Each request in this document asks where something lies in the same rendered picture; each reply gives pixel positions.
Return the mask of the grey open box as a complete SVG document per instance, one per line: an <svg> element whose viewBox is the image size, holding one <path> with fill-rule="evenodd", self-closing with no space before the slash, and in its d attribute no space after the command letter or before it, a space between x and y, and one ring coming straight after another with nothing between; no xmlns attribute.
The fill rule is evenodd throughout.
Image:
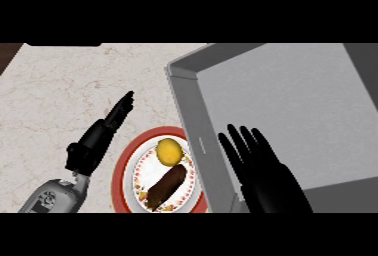
<svg viewBox="0 0 378 256"><path fill-rule="evenodd" d="M317 213L378 213L378 43L214 43L167 77L208 208L242 212L217 136L255 128Z"/></svg>

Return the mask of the red-rimmed patterned plate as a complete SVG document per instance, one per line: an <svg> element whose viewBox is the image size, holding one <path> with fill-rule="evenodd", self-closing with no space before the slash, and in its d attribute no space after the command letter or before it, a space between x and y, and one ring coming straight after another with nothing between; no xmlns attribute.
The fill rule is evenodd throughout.
<svg viewBox="0 0 378 256"><path fill-rule="evenodd" d="M164 166L156 156L158 142L171 139L181 147L180 164L186 169L183 183L156 207L147 207L150 187L171 166ZM183 129L161 126L143 132L125 147L114 169L111 185L112 206L118 213L205 213L207 201L190 156Z"/></svg>

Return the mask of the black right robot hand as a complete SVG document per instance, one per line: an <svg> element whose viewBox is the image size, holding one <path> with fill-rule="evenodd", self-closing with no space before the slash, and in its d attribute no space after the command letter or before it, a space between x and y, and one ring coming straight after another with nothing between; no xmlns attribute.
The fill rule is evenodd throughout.
<svg viewBox="0 0 378 256"><path fill-rule="evenodd" d="M241 183L251 213L313 212L294 174L280 162L269 141L257 128L227 125L229 136L218 141Z"/></svg>

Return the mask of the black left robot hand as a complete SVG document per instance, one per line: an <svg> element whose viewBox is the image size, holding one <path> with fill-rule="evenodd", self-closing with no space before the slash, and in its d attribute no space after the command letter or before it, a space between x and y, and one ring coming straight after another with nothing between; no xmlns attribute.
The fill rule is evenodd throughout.
<svg viewBox="0 0 378 256"><path fill-rule="evenodd" d="M106 117L93 123L80 140L68 145L65 168L81 175L90 176L100 164L116 130L133 110L133 94L133 91L127 92Z"/></svg>

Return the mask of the yellow lemon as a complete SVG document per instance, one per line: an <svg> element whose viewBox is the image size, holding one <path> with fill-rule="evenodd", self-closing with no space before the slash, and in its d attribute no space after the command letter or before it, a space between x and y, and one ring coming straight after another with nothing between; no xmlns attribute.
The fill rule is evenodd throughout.
<svg viewBox="0 0 378 256"><path fill-rule="evenodd" d="M177 141L165 138L158 141L156 157L162 165L174 166L183 158L183 150Z"/></svg>

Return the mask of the brown sausage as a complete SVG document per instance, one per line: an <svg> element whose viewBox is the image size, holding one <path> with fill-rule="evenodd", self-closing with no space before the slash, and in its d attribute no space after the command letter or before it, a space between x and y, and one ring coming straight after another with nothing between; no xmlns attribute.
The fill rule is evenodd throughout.
<svg viewBox="0 0 378 256"><path fill-rule="evenodd" d="M168 200L186 178L187 170L181 164L176 165L147 190L147 208L155 211Z"/></svg>

